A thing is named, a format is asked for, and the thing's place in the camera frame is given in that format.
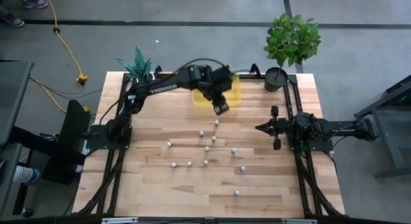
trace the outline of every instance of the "concrete floor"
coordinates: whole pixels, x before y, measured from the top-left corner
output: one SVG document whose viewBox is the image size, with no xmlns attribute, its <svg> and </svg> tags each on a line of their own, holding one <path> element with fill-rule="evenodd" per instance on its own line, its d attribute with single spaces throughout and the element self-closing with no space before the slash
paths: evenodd
<svg viewBox="0 0 411 224">
<path fill-rule="evenodd" d="M 270 22 L 284 12 L 283 0 L 52 0 L 60 19 L 121 21 Z M 293 14 L 315 17 L 323 23 L 408 24 L 410 0 L 290 0 Z M 52 19 L 50 8 L 25 10 L 18 0 L 4 6 L 22 18 Z M 26 25 L 21 29 L 0 24 L 0 59 L 35 62 L 31 76 L 46 85 L 76 92 L 78 70 L 52 25 Z M 60 26 L 84 73 L 85 92 L 100 89 L 107 71 L 122 71 L 115 58 L 131 60 L 134 45 L 154 65 L 174 70 L 198 57 L 216 58 L 233 69 L 265 59 L 266 28 Z M 303 65 L 313 73 L 324 118 L 353 119 L 353 114 L 378 99 L 392 84 L 408 76 L 411 60 L 410 30 L 321 30 L 319 54 Z M 286 68 L 295 73 L 295 67 Z M 100 93 L 79 99 L 94 113 Z M 57 98 L 66 107 L 68 101 Z M 17 125 L 34 133 L 60 130 L 64 115 L 40 87 L 29 83 Z M 36 154 L 41 169 L 46 156 Z M 346 213 L 356 218 L 411 222 L 411 177 L 377 182 L 373 175 L 388 169 L 379 140 L 367 143 L 347 138 L 335 150 L 338 179 Z M 27 207 L 35 216 L 61 215 L 76 184 L 59 186 L 40 181 L 30 188 Z"/>
</svg>

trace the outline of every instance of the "yellow plastic bin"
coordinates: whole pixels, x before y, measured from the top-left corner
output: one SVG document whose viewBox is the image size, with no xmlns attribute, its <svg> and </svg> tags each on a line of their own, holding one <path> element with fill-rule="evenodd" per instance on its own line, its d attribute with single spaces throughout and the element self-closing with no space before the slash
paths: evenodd
<svg viewBox="0 0 411 224">
<path fill-rule="evenodd" d="M 238 73 L 235 73 L 232 76 L 232 87 L 231 90 L 224 92 L 224 97 L 227 104 L 230 107 L 236 107 L 240 104 L 241 101 L 241 91 L 240 91 L 240 76 Z M 198 90 L 191 91 L 193 97 L 194 106 L 199 107 L 210 107 L 212 106 L 211 102 L 205 99 L 202 93 Z"/>
</svg>

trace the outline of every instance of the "black pot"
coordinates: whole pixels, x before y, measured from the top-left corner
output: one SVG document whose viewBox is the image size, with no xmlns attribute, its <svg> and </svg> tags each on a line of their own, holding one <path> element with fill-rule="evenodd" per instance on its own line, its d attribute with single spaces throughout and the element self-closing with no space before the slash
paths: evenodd
<svg viewBox="0 0 411 224">
<path fill-rule="evenodd" d="M 279 67 L 272 67 L 265 73 L 264 88 L 269 92 L 275 92 L 287 82 L 288 75 L 287 73 L 280 69 Z"/>
</svg>

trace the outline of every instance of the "wooden table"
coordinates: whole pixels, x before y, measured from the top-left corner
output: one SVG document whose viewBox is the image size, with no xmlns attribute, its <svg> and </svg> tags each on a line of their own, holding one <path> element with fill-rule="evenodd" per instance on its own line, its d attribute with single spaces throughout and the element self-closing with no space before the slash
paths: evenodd
<svg viewBox="0 0 411 224">
<path fill-rule="evenodd" d="M 107 73 L 97 121 L 118 99 L 122 78 L 122 72 Z M 303 110 L 322 117 L 313 75 L 297 74 L 297 79 Z M 241 80 L 240 85 L 240 105 L 219 117 L 211 107 L 194 107 L 190 91 L 184 89 L 146 100 L 142 111 L 132 117 L 133 135 L 121 174 L 116 216 L 303 217 L 295 159 L 286 136 L 281 135 L 281 150 L 274 151 L 273 138 L 254 129 L 270 119 L 272 105 L 279 107 L 279 117 L 287 116 L 284 90 L 268 92 L 263 80 Z M 107 150 L 98 150 L 86 159 L 73 212 L 83 208 L 101 185 L 106 157 Z M 187 162 L 193 166 L 186 167 Z M 332 161 L 324 153 L 313 152 L 313 163 L 322 192 L 344 213 Z M 308 196 L 314 211 L 310 189 Z"/>
</svg>

